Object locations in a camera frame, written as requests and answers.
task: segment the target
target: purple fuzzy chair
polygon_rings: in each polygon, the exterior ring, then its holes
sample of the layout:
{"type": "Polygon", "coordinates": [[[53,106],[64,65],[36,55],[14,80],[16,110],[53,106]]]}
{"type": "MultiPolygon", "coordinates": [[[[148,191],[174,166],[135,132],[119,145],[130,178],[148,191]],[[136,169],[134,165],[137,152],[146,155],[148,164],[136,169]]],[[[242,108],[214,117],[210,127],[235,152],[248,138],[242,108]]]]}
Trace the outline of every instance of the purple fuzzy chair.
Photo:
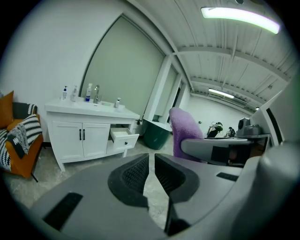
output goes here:
{"type": "Polygon", "coordinates": [[[173,155],[178,158],[202,162],[200,159],[184,153],[180,147],[181,141],[184,139],[204,139],[204,135],[193,117],[177,107],[171,108],[169,114],[174,138],[173,155]]]}

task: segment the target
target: ceiling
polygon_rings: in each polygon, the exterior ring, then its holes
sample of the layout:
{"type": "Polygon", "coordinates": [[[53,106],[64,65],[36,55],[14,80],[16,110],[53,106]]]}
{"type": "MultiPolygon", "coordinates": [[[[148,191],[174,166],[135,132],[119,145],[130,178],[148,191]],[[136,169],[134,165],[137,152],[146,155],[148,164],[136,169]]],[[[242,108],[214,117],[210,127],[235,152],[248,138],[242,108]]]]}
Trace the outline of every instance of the ceiling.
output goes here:
{"type": "Polygon", "coordinates": [[[200,97],[209,88],[232,94],[253,112],[280,92],[299,67],[299,56],[280,19],[259,0],[128,0],[164,34],[200,97]],[[278,34],[226,19],[205,19],[202,7],[240,8],[281,25],[278,34]]]}

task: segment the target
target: open drawer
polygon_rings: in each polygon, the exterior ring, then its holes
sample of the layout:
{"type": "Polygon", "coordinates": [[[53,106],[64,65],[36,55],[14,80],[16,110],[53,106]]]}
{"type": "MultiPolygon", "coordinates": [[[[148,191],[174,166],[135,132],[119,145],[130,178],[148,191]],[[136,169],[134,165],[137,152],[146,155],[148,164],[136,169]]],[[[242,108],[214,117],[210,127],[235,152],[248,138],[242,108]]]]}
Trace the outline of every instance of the open drawer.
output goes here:
{"type": "Polygon", "coordinates": [[[139,134],[131,134],[128,128],[112,127],[110,135],[115,150],[134,148],[139,134]]]}

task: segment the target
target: orange pillow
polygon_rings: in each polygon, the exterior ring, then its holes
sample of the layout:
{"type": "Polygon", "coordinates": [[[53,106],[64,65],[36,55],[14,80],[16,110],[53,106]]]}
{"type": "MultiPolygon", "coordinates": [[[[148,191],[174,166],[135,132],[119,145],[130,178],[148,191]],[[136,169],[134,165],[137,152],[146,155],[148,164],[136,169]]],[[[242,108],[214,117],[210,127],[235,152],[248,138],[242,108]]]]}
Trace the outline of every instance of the orange pillow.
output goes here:
{"type": "Polygon", "coordinates": [[[0,128],[6,128],[14,121],[13,97],[14,91],[0,98],[0,128]]]}

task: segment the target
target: corrugated metal ceiling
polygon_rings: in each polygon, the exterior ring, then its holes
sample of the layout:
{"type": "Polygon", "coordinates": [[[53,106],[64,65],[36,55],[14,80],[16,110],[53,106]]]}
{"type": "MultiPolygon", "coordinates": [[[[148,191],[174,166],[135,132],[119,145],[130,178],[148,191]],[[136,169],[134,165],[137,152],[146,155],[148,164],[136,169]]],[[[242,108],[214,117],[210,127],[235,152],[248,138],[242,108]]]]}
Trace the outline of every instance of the corrugated metal ceiling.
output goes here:
{"type": "Polygon", "coordinates": [[[185,50],[185,47],[210,47],[216,51],[180,54],[187,67],[187,75],[199,80],[192,81],[195,92],[208,94],[209,87],[201,81],[209,80],[212,86],[223,86],[224,92],[243,99],[249,106],[260,106],[281,91],[299,67],[299,56],[284,26],[281,26],[278,34],[273,34],[245,22],[205,19],[201,13],[202,7],[240,8],[280,23],[280,19],[267,11],[266,7],[250,0],[244,0],[243,5],[236,4],[234,0],[129,2],[137,2],[146,9],[179,50],[185,50]],[[245,58],[250,57],[251,61],[236,56],[231,58],[230,54],[235,48],[236,53],[241,53],[245,58]],[[222,54],[225,49],[230,49],[230,54],[222,54]]]}

